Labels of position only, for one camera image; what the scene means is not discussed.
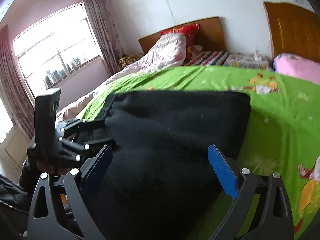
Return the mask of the left hand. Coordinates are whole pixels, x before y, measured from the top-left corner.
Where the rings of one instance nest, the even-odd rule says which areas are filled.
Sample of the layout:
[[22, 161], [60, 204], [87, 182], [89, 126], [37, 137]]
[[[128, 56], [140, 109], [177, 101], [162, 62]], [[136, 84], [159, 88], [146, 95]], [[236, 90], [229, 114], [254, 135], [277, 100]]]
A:
[[55, 167], [53, 164], [44, 161], [32, 161], [27, 159], [22, 165], [22, 176], [36, 176], [44, 172], [54, 176], [65, 175], [69, 171], [67, 167]]

